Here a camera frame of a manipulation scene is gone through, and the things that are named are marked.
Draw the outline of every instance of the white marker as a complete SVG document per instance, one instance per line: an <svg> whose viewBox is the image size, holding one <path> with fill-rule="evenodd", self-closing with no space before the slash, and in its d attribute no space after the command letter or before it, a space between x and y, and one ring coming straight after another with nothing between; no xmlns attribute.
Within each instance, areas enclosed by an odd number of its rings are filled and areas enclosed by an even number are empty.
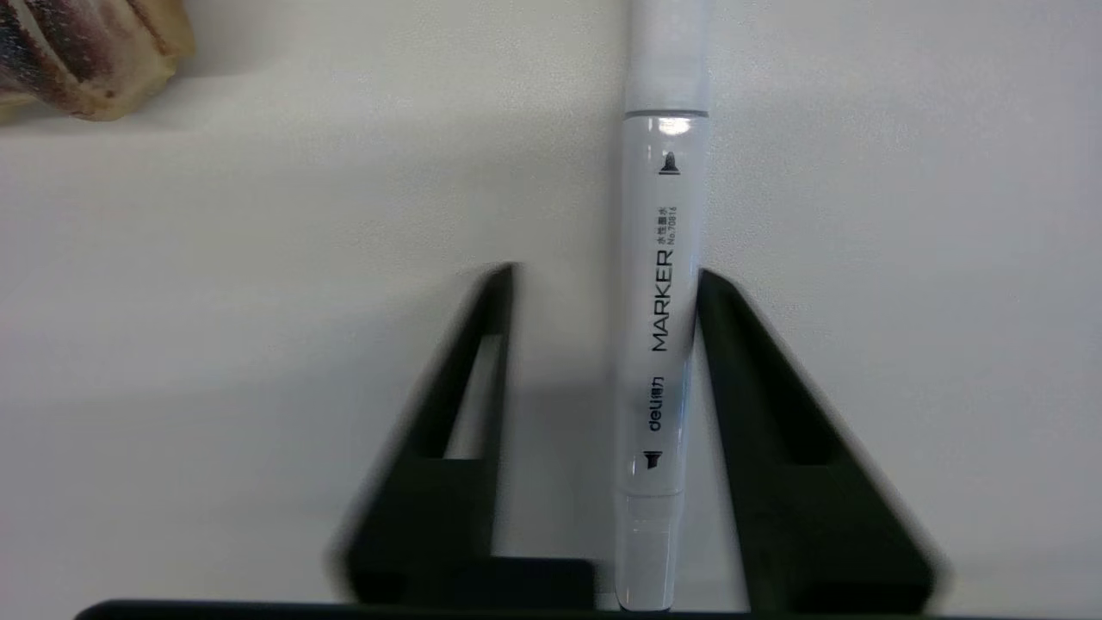
<svg viewBox="0 0 1102 620"><path fill-rule="evenodd" d="M709 135L707 0L635 0L616 362L616 596L673 603Z"/></svg>

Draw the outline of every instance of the white surface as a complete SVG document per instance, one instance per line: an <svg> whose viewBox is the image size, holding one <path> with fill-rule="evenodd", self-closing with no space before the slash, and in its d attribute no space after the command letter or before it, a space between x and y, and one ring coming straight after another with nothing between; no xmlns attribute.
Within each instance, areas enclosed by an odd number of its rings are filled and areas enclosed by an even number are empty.
<svg viewBox="0 0 1102 620"><path fill-rule="evenodd" d="M190 7L201 57L144 112L0 133L0 617L332 598L332 533L503 259L499 547L607 557L625 6ZM713 29L704 261L944 551L943 610L1102 614L1102 4L721 1ZM712 465L679 607L741 605Z"/></svg>

